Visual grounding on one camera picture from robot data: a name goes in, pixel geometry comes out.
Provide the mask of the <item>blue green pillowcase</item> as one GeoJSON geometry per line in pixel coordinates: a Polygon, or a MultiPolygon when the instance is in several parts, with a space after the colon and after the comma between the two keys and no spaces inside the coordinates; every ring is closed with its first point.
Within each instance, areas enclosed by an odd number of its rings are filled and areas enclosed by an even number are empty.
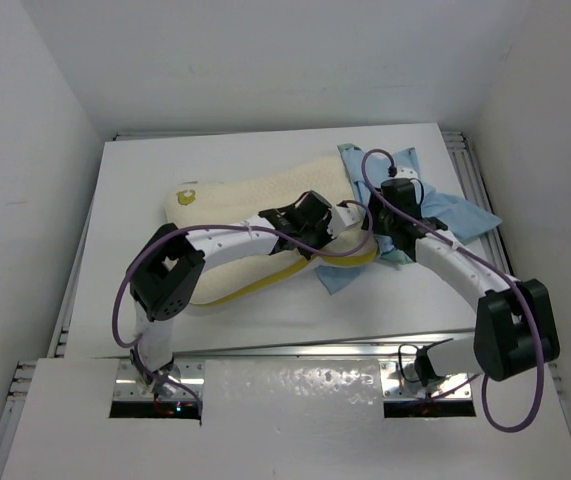
{"type": "MultiPolygon", "coordinates": [[[[356,200],[366,204],[369,201],[370,190],[361,172],[364,151],[354,144],[342,144],[338,147],[338,151],[347,169],[356,200]]],[[[389,178],[388,169],[391,164],[399,169],[409,168],[415,173],[420,172],[419,158],[413,147],[393,153],[391,159],[376,154],[368,159],[366,165],[368,177],[374,186],[378,187],[389,178]]],[[[421,182],[416,198],[421,201],[421,214],[424,217],[439,219],[447,225],[448,230],[462,244],[474,241],[501,224],[501,219],[496,215],[462,197],[441,193],[426,181],[421,182]]],[[[406,254],[394,247],[389,237],[377,235],[375,240],[378,248],[375,256],[377,260],[393,266],[411,262],[406,254]]],[[[347,287],[363,271],[362,266],[349,268],[320,266],[315,269],[318,280],[330,294],[335,294],[347,287]]]]}

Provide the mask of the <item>cream yellow pillow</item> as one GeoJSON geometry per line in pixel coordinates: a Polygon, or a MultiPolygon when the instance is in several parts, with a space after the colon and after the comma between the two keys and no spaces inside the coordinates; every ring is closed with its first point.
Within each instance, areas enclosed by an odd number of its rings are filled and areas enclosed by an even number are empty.
{"type": "MultiPolygon", "coordinates": [[[[348,172],[338,155],[321,157],[279,173],[234,182],[183,183],[164,199],[167,221],[178,227],[232,224],[256,213],[293,203],[314,190],[331,204],[353,200],[348,172]]],[[[252,256],[203,273],[190,300],[192,307],[214,307],[285,280],[306,268],[328,266],[354,273],[375,260],[378,246],[370,239],[348,257],[306,260],[296,251],[252,256]]]]}

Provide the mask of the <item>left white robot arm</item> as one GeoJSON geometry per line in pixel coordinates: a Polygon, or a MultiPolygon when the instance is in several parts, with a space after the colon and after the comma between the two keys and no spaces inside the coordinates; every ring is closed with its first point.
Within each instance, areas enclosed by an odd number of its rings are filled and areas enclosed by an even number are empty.
{"type": "Polygon", "coordinates": [[[173,319],[188,306],[203,273],[283,251],[309,258],[334,239],[332,217],[330,203],[309,191],[290,205],[230,225],[159,228],[128,271],[137,314],[132,356],[146,382],[173,362],[173,319]]]}

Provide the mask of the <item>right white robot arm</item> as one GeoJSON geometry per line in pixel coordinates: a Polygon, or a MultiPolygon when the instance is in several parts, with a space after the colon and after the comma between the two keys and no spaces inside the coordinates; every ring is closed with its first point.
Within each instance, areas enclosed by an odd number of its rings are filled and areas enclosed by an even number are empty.
{"type": "Polygon", "coordinates": [[[476,314],[472,335],[417,351],[413,369],[423,386],[459,373],[506,380],[537,367],[537,345],[545,363],[559,357],[549,291],[542,282],[521,282],[492,270],[469,250],[456,248],[447,225],[421,216],[409,179],[383,182],[371,194],[369,209],[373,219],[365,220],[363,229],[389,237],[396,249],[438,275],[476,314]]]}

